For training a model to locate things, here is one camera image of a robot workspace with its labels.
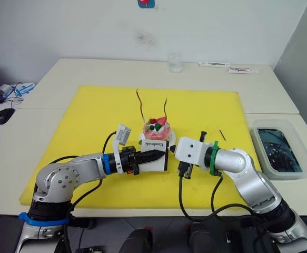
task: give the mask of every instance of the computer mouse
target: computer mouse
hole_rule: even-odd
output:
[[[11,118],[14,112],[15,109],[13,108],[6,108],[0,111],[0,125],[6,123]]]

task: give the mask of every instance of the plastic container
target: plastic container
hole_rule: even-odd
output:
[[[275,132],[272,130],[281,131],[284,137],[281,138],[281,135],[275,136]],[[256,120],[250,133],[261,169],[269,179],[293,180],[307,177],[307,150],[295,128],[289,121],[275,119]],[[278,143],[266,142],[262,134],[273,135],[274,140],[277,139]],[[290,149],[285,148],[285,145],[281,146],[281,144],[279,144],[280,142],[284,143],[284,141],[288,143]],[[287,164],[287,167],[292,170],[296,169],[298,172],[279,171],[279,168],[285,168],[284,164]]]

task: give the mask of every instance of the gray floor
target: gray floor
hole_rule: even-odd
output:
[[[134,229],[147,227],[152,229],[154,252],[191,252],[186,243],[186,229],[191,222],[184,217],[97,218],[96,221],[97,226],[94,229],[84,230],[81,248],[105,246],[107,253],[115,253]],[[238,229],[241,232],[244,252],[252,252],[252,240],[256,235],[253,228],[240,229],[237,222],[227,223],[216,219],[208,220],[205,224],[220,252],[232,252],[225,238],[225,231],[228,229]],[[0,216],[0,252],[14,252],[21,227],[22,222],[16,217]],[[81,228],[69,227],[68,234],[73,252],[78,248],[81,233]],[[268,252],[273,252],[270,239],[267,237],[265,244]]]

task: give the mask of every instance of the wire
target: wire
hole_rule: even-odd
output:
[[[136,230],[135,226],[131,224],[131,222],[129,222],[125,217],[123,217],[123,219],[134,229]]]
[[[153,247],[154,247],[153,249],[158,251],[158,253],[160,253],[160,249],[159,249],[159,246],[161,244],[160,242],[164,238],[164,234],[166,233],[166,231],[168,231],[168,229],[170,228],[170,226],[171,226],[171,224],[173,223],[174,220],[175,220],[175,216],[172,217],[169,224],[165,227],[164,231],[161,234],[159,234],[159,237],[155,239],[155,243],[153,244]]]
[[[223,180],[223,177],[220,176],[220,179],[219,181],[216,183],[215,187],[214,187],[214,190],[212,192],[212,196],[211,196],[211,209],[212,209],[212,212],[215,213],[215,209],[214,209],[214,196],[215,196],[215,193],[217,191],[217,189],[219,188],[219,185],[221,184]],[[217,214],[215,214],[214,216],[220,220],[220,221],[224,221],[224,222],[231,222],[231,221],[237,221],[237,220],[241,220],[241,219],[245,219],[245,218],[253,218],[252,215],[254,214],[252,209],[250,209],[249,207],[245,206],[245,205],[242,205],[240,206],[241,208],[244,208],[246,209],[251,215],[242,215],[242,216],[238,216],[238,217],[234,217],[234,218],[228,218],[228,219],[225,219],[223,217],[220,217],[218,216]]]
[[[78,242],[78,249],[81,248],[81,241],[82,241],[82,235],[83,235],[83,233],[84,233],[84,228],[82,229],[82,232],[81,232],[81,235],[80,235],[80,240],[79,240],[79,242]]]
[[[55,161],[52,161],[50,164],[57,163],[59,161],[69,159],[69,158],[76,158],[76,157],[78,157],[78,155],[67,155],[66,157],[61,157],[61,158],[56,159]]]
[[[214,209],[214,196],[215,196],[215,193],[217,191],[217,189],[219,188],[219,185],[221,184],[223,180],[223,177],[220,176],[220,179],[219,181],[216,183],[215,187],[214,187],[214,190],[212,192],[212,196],[211,196],[211,209],[212,209],[212,212],[215,213],[215,209]],[[218,216],[217,214],[215,214],[215,217],[220,220],[220,221],[224,221],[224,222],[232,222],[232,221],[238,221],[238,220],[241,220],[241,219],[245,219],[245,218],[251,218],[253,220],[253,223],[254,223],[254,226],[256,228],[256,232],[258,234],[258,239],[256,240],[255,243],[257,243],[258,240],[260,240],[260,243],[261,243],[261,247],[262,247],[262,250],[263,252],[267,252],[266,248],[265,248],[265,245],[264,245],[264,241],[262,239],[263,235],[260,233],[260,230],[259,230],[259,227],[257,225],[257,222],[258,222],[258,219],[256,216],[254,216],[254,213],[252,211],[252,209],[250,209],[249,207],[245,206],[245,209],[248,210],[248,212],[250,212],[251,215],[242,215],[242,216],[238,216],[238,217],[234,217],[234,218],[223,218],[223,217],[220,217]]]
[[[80,196],[68,209],[66,217],[67,219],[70,218],[70,213],[75,209],[76,205],[82,200],[84,199],[86,196],[88,196],[90,193],[92,193],[93,191],[97,190],[101,185],[102,185],[103,179],[100,179],[100,182],[97,186],[95,186],[94,188],[92,188],[90,191],[87,191],[86,193],[84,193],[82,196]],[[68,238],[68,224],[64,224],[64,245],[66,247],[67,253],[72,253],[71,248],[70,248],[70,243],[69,243],[69,238]]]
[[[267,252],[267,250],[266,250],[266,248],[265,248],[265,245],[264,245],[264,242],[263,242],[263,239],[262,239],[266,232],[267,232],[267,230],[264,229],[264,230],[262,231],[262,233],[260,233],[260,234],[254,239],[254,241],[253,241],[253,250],[254,250],[255,253],[258,252],[257,244],[258,244],[258,241],[259,241],[259,240],[260,240],[260,242],[261,242],[261,247],[262,247],[263,252]]]
[[[106,145],[109,141],[109,139],[111,138],[112,135],[116,134],[116,132],[112,132],[111,134],[109,134],[109,136],[106,138],[104,145],[103,145],[103,151],[102,153],[105,152],[105,148]],[[59,160],[64,160],[64,159],[68,159],[68,158],[72,158],[72,155],[69,155],[68,157],[62,157],[60,159],[57,159],[55,161],[53,161],[52,163],[58,162]],[[67,219],[70,218],[70,213],[75,209],[76,205],[82,200],[84,199],[86,196],[88,196],[90,193],[92,193],[93,191],[97,190],[101,185],[102,185],[103,179],[100,179],[100,182],[98,183],[97,186],[95,186],[94,188],[92,188],[90,191],[87,191],[86,193],[84,193],[82,196],[80,196],[68,209],[66,217]],[[64,232],[63,232],[63,237],[64,237],[64,245],[65,248],[67,250],[67,253],[72,253],[71,248],[70,248],[70,243],[69,243],[69,238],[68,238],[68,224],[64,224]]]
[[[137,97],[138,97],[138,99],[139,99],[139,102],[141,103],[141,114],[142,114],[142,119],[143,119],[144,124],[145,124],[145,118],[144,118],[143,110],[142,110],[142,100],[141,100],[141,98],[139,97],[138,89],[136,90],[136,94],[137,94]]]
[[[106,138],[105,142],[104,142],[104,145],[103,145],[103,149],[102,149],[102,153],[104,154],[105,152],[105,149],[106,149],[106,145],[107,145],[107,142],[109,141],[109,139],[111,138],[111,136],[113,136],[114,134],[116,134],[117,132],[112,132],[111,134],[109,134],[109,136]]]
[[[14,94],[15,94],[15,97],[14,97],[15,99],[18,98],[17,95],[16,95],[16,92],[15,92],[16,87],[17,87],[18,84],[21,84],[21,83],[22,83],[22,82],[16,83],[16,85],[15,85],[15,87],[14,87],[14,89],[13,89],[13,92],[14,92]],[[14,101],[14,100],[11,101],[11,108],[12,108],[12,109],[13,109],[13,101]]]
[[[221,129],[219,129],[219,131],[220,131],[220,134],[221,134],[221,136],[222,136],[223,140],[224,140],[224,141],[226,141],[226,138],[225,138],[225,136],[223,135],[223,133],[222,133]]]
[[[183,188],[183,177],[179,177],[179,204],[180,204],[180,209],[181,211],[183,212],[183,214],[186,216],[186,218],[188,218],[190,221],[194,221],[194,222],[199,222],[199,221],[205,221],[205,220],[208,220],[212,217],[214,217],[216,214],[218,214],[219,212],[227,209],[227,208],[230,208],[230,207],[240,207],[240,208],[244,208],[246,210],[249,211],[249,208],[242,205],[242,204],[229,204],[229,205],[226,205],[226,206],[223,206],[223,207],[220,207],[218,208],[216,211],[214,211],[213,213],[211,213],[210,215],[208,216],[205,216],[205,217],[202,217],[202,218],[194,218],[194,217],[191,217],[188,215],[188,213],[186,212],[185,208],[184,208],[184,205],[183,205],[183,201],[182,201],[182,188]]]
[[[166,120],[166,122],[167,122],[167,115],[166,115],[166,111],[165,111],[166,103],[167,103],[167,99],[165,100],[165,103],[164,103],[165,120]]]

